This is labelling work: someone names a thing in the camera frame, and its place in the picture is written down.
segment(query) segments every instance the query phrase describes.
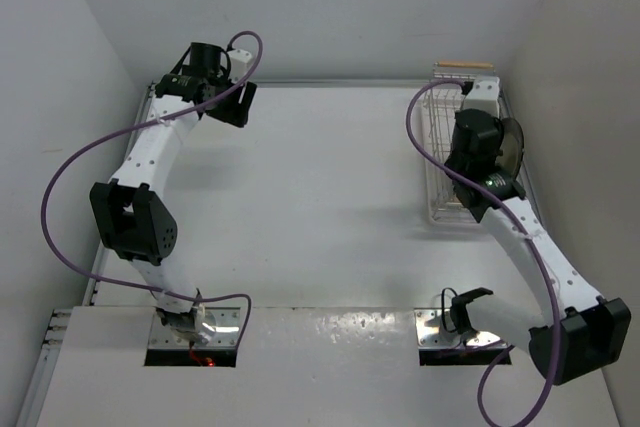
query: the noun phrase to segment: metal wire rack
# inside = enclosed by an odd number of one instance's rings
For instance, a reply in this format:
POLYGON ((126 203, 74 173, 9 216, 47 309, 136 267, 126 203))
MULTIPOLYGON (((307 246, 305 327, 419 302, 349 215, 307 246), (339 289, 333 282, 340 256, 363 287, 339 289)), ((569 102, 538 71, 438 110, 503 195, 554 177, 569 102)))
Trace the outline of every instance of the metal wire rack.
MULTIPOLYGON (((438 62, 434 65, 435 79, 473 80, 478 75, 493 75, 492 64, 478 62, 438 62)), ((458 87, 441 86, 431 89, 422 98, 423 145, 440 162, 451 152, 451 136, 455 126, 455 113, 462 105, 458 87)), ((440 169, 427 162, 427 194, 429 213, 438 223, 469 224, 475 221, 453 193, 451 179, 440 169)))

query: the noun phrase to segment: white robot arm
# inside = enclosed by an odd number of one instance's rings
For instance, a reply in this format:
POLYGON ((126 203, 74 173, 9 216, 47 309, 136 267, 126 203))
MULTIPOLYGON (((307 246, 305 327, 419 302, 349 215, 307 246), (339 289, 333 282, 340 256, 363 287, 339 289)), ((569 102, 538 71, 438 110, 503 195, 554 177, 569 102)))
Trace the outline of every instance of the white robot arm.
POLYGON ((452 299, 451 320, 459 334, 489 331, 528 352, 538 370, 548 371, 554 319, 547 286, 528 241, 537 247, 551 278, 561 314, 561 350, 556 385, 615 362, 631 314, 621 299, 611 301, 571 265, 537 219, 516 177, 524 136, 514 119, 500 119, 499 81, 479 77, 463 89, 451 154, 445 165, 497 196, 525 227, 525 236, 507 215, 469 186, 453 180, 454 191, 475 220, 508 254, 532 290, 540 310, 511 304, 486 288, 452 299))
MULTIPOLYGON (((235 95, 205 112, 164 118, 230 88, 252 63, 253 56, 243 50, 191 44, 155 88, 146 120, 155 120, 158 125, 142 131, 108 183, 96 183, 91 189, 91 205, 103 244, 128 260, 150 286, 199 297, 181 259, 170 256, 178 226, 162 202, 165 185, 178 152, 202 116, 243 127, 256 87, 246 83, 235 95), (189 53, 189 64, 184 65, 189 53), (226 67, 220 65, 221 56, 227 58, 226 67)), ((176 334, 197 342, 201 314, 197 303, 162 294, 156 299, 158 313, 176 334)))

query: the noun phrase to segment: metal plate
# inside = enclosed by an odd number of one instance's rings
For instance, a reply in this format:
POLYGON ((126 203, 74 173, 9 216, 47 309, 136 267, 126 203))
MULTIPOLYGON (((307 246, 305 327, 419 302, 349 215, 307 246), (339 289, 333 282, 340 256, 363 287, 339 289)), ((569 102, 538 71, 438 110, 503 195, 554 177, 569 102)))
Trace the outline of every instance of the metal plate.
MULTIPOLYGON (((206 309, 206 320, 216 334, 211 342, 198 346, 196 350, 233 349, 240 334, 240 309, 206 309)), ((147 348, 148 350, 187 350, 189 344, 176 337, 169 327, 162 325, 160 317, 154 315, 147 348)))
MULTIPOLYGON (((448 319, 449 309, 445 309, 445 321, 448 319)), ((482 350, 503 350, 508 345, 499 342, 500 337, 490 332, 477 332, 461 338, 457 333, 449 333, 442 328, 441 309, 416 309, 416 334, 420 350, 461 350, 469 351, 482 347, 482 350)))

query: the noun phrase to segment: purple cable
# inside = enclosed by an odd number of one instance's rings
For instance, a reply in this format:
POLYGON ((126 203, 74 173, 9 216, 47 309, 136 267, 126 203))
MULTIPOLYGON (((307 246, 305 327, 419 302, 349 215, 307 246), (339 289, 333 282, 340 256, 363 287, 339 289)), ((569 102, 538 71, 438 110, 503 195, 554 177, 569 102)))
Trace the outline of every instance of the purple cable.
MULTIPOLYGON (((178 117, 180 117, 182 115, 190 114, 191 112, 202 112, 202 111, 206 110, 208 107, 212 106, 213 104, 215 104, 217 102, 220 102, 221 100, 225 99, 226 97, 231 95, 233 92, 235 92, 236 90, 241 88, 243 86, 243 84, 253 75, 253 73, 258 68, 258 65, 260 64, 260 60, 262 59, 262 49, 263 49, 262 39, 260 38, 260 36, 258 34, 256 34, 255 32, 250 31, 250 30, 245 30, 245 31, 242 31, 242 32, 238 32, 236 35, 234 35, 231 38, 231 40, 229 41, 228 47, 231 48, 232 44, 236 40, 238 40, 240 37, 245 37, 245 36, 253 37, 256 40, 256 42, 258 43, 258 54, 256 55, 256 59, 255 59, 253 65, 249 68, 247 73, 242 78, 240 78, 238 80, 238 82, 235 85, 233 85, 229 89, 225 90, 221 94, 218 94, 214 98, 207 100, 206 102, 203 102, 201 104, 195 105, 193 107, 189 107, 189 108, 181 110, 179 112, 175 112, 173 114, 165 115, 164 117, 161 117, 160 120, 173 120, 173 119, 176 119, 176 118, 178 118, 178 117)), ((149 292, 164 293, 165 295, 168 295, 170 297, 175 297, 176 299, 186 300, 186 301, 190 301, 190 302, 213 303, 213 302, 222 302, 222 301, 230 300, 230 299, 239 299, 239 298, 245 299, 247 301, 247 314, 245 315, 244 322, 242 324, 242 329, 240 330, 240 334, 238 335, 238 341, 236 342, 236 350, 238 350, 238 348, 240 347, 240 342, 242 341, 242 338, 244 336, 244 332, 245 332, 245 330, 247 328, 247 324, 249 323, 249 316, 251 315, 252 301, 251 301, 251 297, 249 295, 247 295, 247 294, 230 294, 230 295, 223 295, 223 296, 220 296, 220 297, 209 297, 209 298, 204 298, 204 299, 196 299, 196 298, 189 297, 189 296, 186 296, 186 295, 178 294, 176 292, 166 292, 166 291, 163 291, 162 289, 160 289, 159 287, 153 287, 153 286, 145 285, 145 284, 138 284, 138 283, 135 283, 135 282, 127 282, 125 280, 112 279, 110 277, 103 277, 102 275, 94 274, 93 272, 90 272, 88 270, 82 269, 82 268, 78 267, 77 265, 75 265, 73 262, 71 262, 69 259, 67 259, 65 257, 65 255, 62 252, 60 252, 60 250, 58 249, 56 244, 53 242, 53 239, 51 238, 51 233, 49 232, 49 226, 47 224, 47 208, 48 208, 49 198, 51 197, 51 192, 53 190, 53 187, 55 186, 55 184, 58 181, 58 179, 60 178, 60 176, 64 173, 64 171, 78 157, 80 157, 82 154, 88 152, 89 150, 93 149, 94 147, 97 147, 98 145, 104 144, 105 142, 107 142, 109 140, 112 140, 112 139, 115 139, 116 137, 120 137, 121 135, 130 134, 130 133, 135 132, 137 130, 146 129, 147 127, 155 127, 157 125, 158 125, 158 121, 157 120, 151 120, 151 121, 147 121, 147 122, 141 122, 139 124, 136 124, 136 125, 133 125, 131 127, 127 127, 127 128, 121 129, 121 130, 117 130, 115 132, 112 132, 111 134, 105 135, 104 137, 101 137, 98 140, 95 140, 95 141, 91 142, 90 144, 85 145, 80 150, 78 150, 76 153, 71 155, 71 157, 69 157, 67 160, 64 161, 64 163, 58 168, 58 170, 55 172, 55 174, 53 174, 53 177, 51 178, 51 181, 49 182, 49 185, 47 185, 47 188, 45 189, 44 195, 42 197, 42 204, 40 206, 40 225, 42 226, 42 233, 44 234, 44 239, 47 241, 47 244, 49 245, 49 248, 51 249, 51 251, 55 254, 55 256, 64 265, 69 267, 71 270, 73 270, 77 274, 84 275, 85 277, 88 277, 90 279, 96 280, 98 282, 106 282, 106 283, 109 283, 109 284, 122 285, 124 287, 133 287, 134 289, 148 290, 149 292)))
MULTIPOLYGON (((411 102, 409 103, 409 108, 407 109, 406 128, 407 128, 407 134, 409 135, 409 140, 411 140, 411 143, 413 144, 413 146, 418 150, 418 152, 420 152, 420 154, 425 159, 427 159, 437 168, 442 170, 449 177, 457 180, 461 184, 466 185, 467 187, 470 187, 476 190, 477 192, 479 192, 480 194, 482 194, 486 199, 490 200, 495 206, 500 208, 500 210, 504 212, 504 214, 509 218, 509 220, 511 220, 513 225, 521 233, 523 233, 524 235, 528 235, 528 232, 525 229, 524 225, 522 225, 522 223, 520 222, 520 219, 518 219, 518 217, 511 211, 511 209, 509 209, 509 207, 507 207, 507 205, 504 202, 502 202, 498 197, 493 195, 490 191, 488 191, 481 185, 476 184, 475 182, 472 182, 466 177, 451 170, 443 163, 439 162, 435 157, 429 154, 429 152, 427 152, 424 149, 424 147, 422 147, 422 145, 420 145, 420 143, 418 142, 418 139, 416 139, 416 136, 413 134, 413 128, 411 127, 411 114, 413 113, 413 110, 415 109, 415 106, 418 103, 418 100, 429 90, 444 84, 454 84, 459 87, 464 86, 464 82, 462 80, 443 79, 443 80, 435 80, 425 85, 424 87, 422 87, 416 93, 416 95, 413 96, 413 99, 411 99, 411 102)), ((514 424, 513 427, 524 427, 526 425, 529 425, 533 421, 533 419, 535 419, 536 416, 540 413, 540 411, 544 407, 545 402, 549 398, 549 394, 551 393, 551 388, 553 387, 553 381, 558 371, 558 363, 560 359, 561 331, 560 331, 560 310, 558 308, 558 299, 556 298, 556 294, 555 294, 555 291, 553 290, 553 284, 551 282, 551 278, 549 277, 549 273, 547 272, 547 268, 544 265, 544 260, 542 259, 542 256, 540 255, 538 248, 536 247, 536 245, 533 243, 531 239, 525 239, 525 240, 527 242, 529 249, 531 250, 531 254, 535 258, 538 266, 540 267, 540 273, 542 274, 542 278, 544 279, 545 286, 547 287, 547 292, 549 293, 549 300, 551 301, 551 312, 553 314, 553 328, 552 328, 553 340, 551 343, 551 358, 549 359, 549 371, 547 372, 547 377, 545 379, 542 392, 540 393, 540 397, 538 397, 538 400, 536 401, 535 405, 532 407, 531 411, 520 422, 518 422, 517 424, 514 424)), ((487 383, 487 379, 489 378, 489 375, 491 374, 495 366, 498 365, 506 356, 508 356, 509 353, 513 350, 513 348, 514 346, 510 346, 509 348, 502 351, 495 359, 493 359, 493 361, 487 367, 487 370, 482 374, 482 377, 480 379, 480 385, 478 386, 478 395, 477 395, 478 407, 480 408, 480 413, 482 414, 482 417, 487 422, 487 424, 489 424, 491 427, 500 427, 500 426, 496 424, 493 420, 491 420, 491 418, 487 414, 487 410, 485 409, 484 401, 483 401, 484 387, 485 387, 485 384, 487 383)))

